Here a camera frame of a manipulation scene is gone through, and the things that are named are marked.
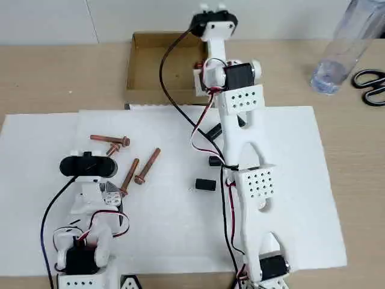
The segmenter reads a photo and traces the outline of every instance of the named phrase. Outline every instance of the wooden table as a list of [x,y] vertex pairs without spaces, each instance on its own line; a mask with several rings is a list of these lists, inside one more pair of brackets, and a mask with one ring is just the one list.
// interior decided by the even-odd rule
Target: wooden table
[[[310,73],[324,47],[325,42],[320,41],[231,42],[227,53],[261,61],[267,105],[312,105],[315,109],[348,266],[294,273],[288,277],[289,286],[381,288],[385,272],[385,108],[364,105],[362,92],[348,82],[335,96],[312,92]],[[385,70],[384,51],[385,41],[374,41],[356,70]],[[0,123],[7,113],[123,109],[128,53],[128,44],[0,47]],[[227,288],[231,279],[230,273],[140,276],[145,289]],[[2,277],[0,288],[41,289],[49,284],[46,277]]]

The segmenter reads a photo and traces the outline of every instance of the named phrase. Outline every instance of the perforated plate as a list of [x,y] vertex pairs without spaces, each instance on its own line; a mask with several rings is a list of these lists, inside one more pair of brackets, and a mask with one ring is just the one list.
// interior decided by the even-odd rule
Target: perforated plate
[[228,90],[220,94],[220,98],[219,109],[226,114],[237,114],[265,106],[261,84]]
[[94,275],[60,275],[59,289],[107,289],[105,273]]
[[240,188],[245,197],[262,201],[273,197],[274,165],[266,164],[254,170],[240,170],[237,174],[237,188]]

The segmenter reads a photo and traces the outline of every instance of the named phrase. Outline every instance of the hole pattern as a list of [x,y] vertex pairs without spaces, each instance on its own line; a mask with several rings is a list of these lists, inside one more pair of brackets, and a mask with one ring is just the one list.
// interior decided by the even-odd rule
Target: hole pattern
[[78,288],[82,288],[82,286],[85,286],[85,285],[93,285],[94,284],[94,282],[93,281],[81,281],[81,282],[78,282],[78,281],[75,281],[75,282],[73,282],[73,283],[71,283],[71,282],[67,282],[66,283],[66,285],[67,286],[77,286]]
[[258,101],[256,99],[255,92],[236,92],[235,94],[231,94],[227,96],[228,98],[228,107],[231,107],[233,110],[239,111],[249,111],[253,110]]
[[246,180],[245,185],[248,186],[250,191],[250,197],[265,198],[274,193],[274,183],[270,170],[271,168],[258,169],[244,177]]

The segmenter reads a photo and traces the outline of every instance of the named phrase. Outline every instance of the white wall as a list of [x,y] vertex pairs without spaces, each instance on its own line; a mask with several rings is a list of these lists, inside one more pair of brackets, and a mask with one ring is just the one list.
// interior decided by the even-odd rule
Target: white wall
[[[222,0],[238,39],[330,38],[350,0]],[[0,0],[0,45],[124,42],[134,31],[185,30],[219,0]]]

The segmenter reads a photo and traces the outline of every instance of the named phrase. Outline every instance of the black cable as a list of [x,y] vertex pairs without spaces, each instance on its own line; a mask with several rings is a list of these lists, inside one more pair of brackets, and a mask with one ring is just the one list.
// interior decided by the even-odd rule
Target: black cable
[[234,257],[233,251],[231,250],[231,247],[230,247],[229,236],[227,235],[226,203],[225,203],[224,188],[223,188],[223,166],[221,166],[220,182],[221,182],[221,195],[222,195],[222,214],[223,214],[224,238],[226,240],[226,246],[227,246],[227,249],[229,250],[231,260],[233,261],[233,265],[234,265],[234,269],[235,269],[235,279],[238,283],[239,289],[241,289],[241,283],[240,283],[239,279],[236,277],[236,275],[238,274],[238,266],[236,265],[235,257]]
[[55,203],[55,201],[60,197],[61,194],[67,188],[76,180],[77,176],[72,177],[68,183],[65,184],[65,186],[56,194],[56,196],[52,199],[52,201],[49,203],[48,207],[46,208],[46,211],[44,212],[43,220],[42,220],[42,226],[40,227],[40,245],[42,246],[42,251],[43,251],[43,256],[44,256],[44,261],[46,263],[46,268],[47,268],[47,274],[48,274],[48,279],[49,279],[49,284],[51,286],[51,289],[54,289],[54,280],[52,279],[52,274],[51,270],[49,268],[49,262],[48,262],[48,257],[46,253],[46,247],[44,245],[44,225],[46,223],[47,215],[49,210],[51,209],[52,205]]
[[[193,127],[196,127],[196,124],[187,116],[187,114],[185,114],[185,112],[178,106],[178,104],[174,101],[174,99],[170,96],[170,94],[168,93],[167,91],[167,88],[166,86],[164,85],[164,82],[163,82],[163,66],[164,66],[164,63],[168,57],[168,55],[170,54],[170,52],[178,45],[178,43],[180,41],[182,41],[196,26],[192,26],[190,27],[189,29],[187,29],[185,32],[183,32],[167,49],[167,51],[165,52],[165,54],[163,55],[162,57],[162,60],[161,60],[161,64],[159,66],[159,82],[161,83],[161,87],[163,89],[163,92],[164,94],[166,95],[166,97],[168,98],[168,100],[171,102],[171,104],[174,106],[174,108],[193,126]],[[220,148],[217,146],[217,144],[211,140],[211,138],[205,134],[201,129],[198,129],[198,132],[204,136],[204,138],[206,140],[208,140],[212,145],[213,147],[217,150],[218,154],[220,155],[221,158],[224,159],[223,157],[223,154],[220,150]],[[229,250],[229,253],[230,253],[230,256],[231,256],[231,259],[232,259],[232,262],[233,262],[233,265],[234,265],[234,269],[235,269],[235,275],[238,273],[238,266],[236,265],[236,261],[235,261],[235,257],[234,257],[234,254],[233,254],[233,251],[230,247],[230,242],[229,242],[229,236],[227,235],[227,218],[226,218],[226,203],[225,203],[225,196],[224,196],[224,188],[223,188],[223,167],[221,167],[221,176],[220,176],[220,179],[221,179],[221,195],[222,195],[222,213],[223,213],[223,224],[224,224],[224,238],[226,240],[226,246],[227,246],[227,249]],[[241,283],[239,280],[237,280],[238,282],[238,286],[239,286],[239,289],[241,288]]]
[[[170,96],[170,94],[168,93],[167,91],[167,88],[166,86],[164,85],[164,82],[163,82],[163,66],[164,66],[164,63],[168,57],[168,55],[170,54],[170,52],[178,45],[179,42],[181,42],[186,36],[187,34],[189,34],[191,32],[191,30],[193,30],[196,26],[192,26],[190,27],[189,29],[187,29],[185,32],[183,32],[167,49],[167,51],[165,52],[165,54],[163,55],[162,57],[162,61],[161,61],[161,64],[159,66],[159,82],[161,83],[161,87],[163,89],[163,92],[164,94],[166,95],[166,97],[168,98],[168,100],[171,102],[171,104],[174,106],[174,108],[181,114],[183,115],[183,117],[193,126],[195,127],[196,124],[187,116],[187,114],[185,114],[185,112],[178,106],[178,104],[175,102],[175,100]],[[198,132],[204,136],[204,138],[206,140],[208,140],[212,145],[213,147],[215,148],[215,150],[218,152],[218,154],[220,155],[220,157],[222,159],[224,159],[223,157],[223,154],[220,150],[220,148],[217,146],[217,144],[211,140],[211,138],[205,134],[200,128],[198,129]]]

